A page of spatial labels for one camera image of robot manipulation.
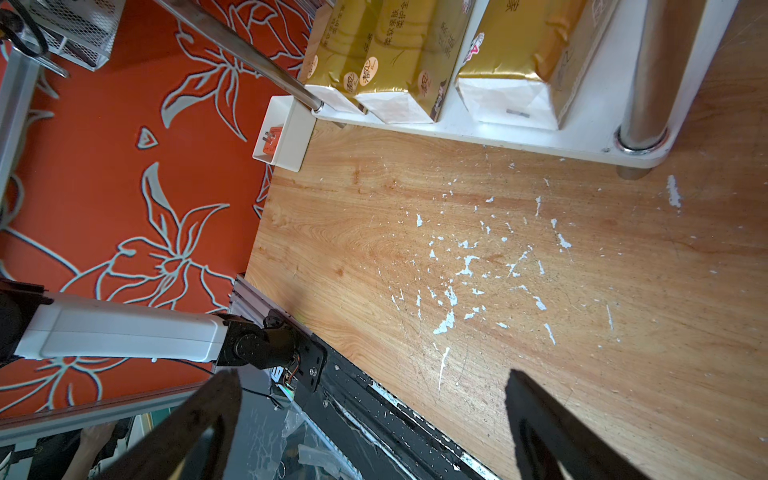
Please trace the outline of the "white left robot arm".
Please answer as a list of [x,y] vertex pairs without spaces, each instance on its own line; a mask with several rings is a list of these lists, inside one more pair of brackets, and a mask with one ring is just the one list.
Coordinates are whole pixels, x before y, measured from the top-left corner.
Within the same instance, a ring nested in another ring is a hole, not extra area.
[[281,367],[315,391],[327,351],[282,311],[260,320],[233,313],[191,314],[48,292],[1,282],[1,358],[109,357]]

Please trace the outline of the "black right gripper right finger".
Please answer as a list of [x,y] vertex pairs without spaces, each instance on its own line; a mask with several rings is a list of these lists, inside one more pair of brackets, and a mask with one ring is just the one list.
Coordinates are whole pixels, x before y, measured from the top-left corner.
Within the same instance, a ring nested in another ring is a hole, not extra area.
[[645,479],[647,476],[533,378],[513,369],[505,388],[515,456],[523,479]]

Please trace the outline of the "gold tissue pack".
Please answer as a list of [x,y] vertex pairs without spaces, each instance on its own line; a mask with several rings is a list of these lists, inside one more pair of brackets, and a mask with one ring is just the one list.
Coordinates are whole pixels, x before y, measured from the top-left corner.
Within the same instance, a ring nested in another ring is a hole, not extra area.
[[304,84],[336,111],[362,113],[355,96],[382,8],[381,0],[341,0],[334,4]]
[[490,1],[455,85],[478,122],[558,130],[615,1]]
[[355,99],[385,124],[438,120],[473,0],[385,1]]

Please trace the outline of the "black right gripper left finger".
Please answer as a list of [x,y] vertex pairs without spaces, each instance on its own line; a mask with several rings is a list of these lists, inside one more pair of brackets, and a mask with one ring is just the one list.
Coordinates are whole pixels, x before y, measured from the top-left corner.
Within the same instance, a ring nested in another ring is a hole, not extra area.
[[159,427],[98,475],[100,479],[221,479],[242,401],[238,373],[220,371]]

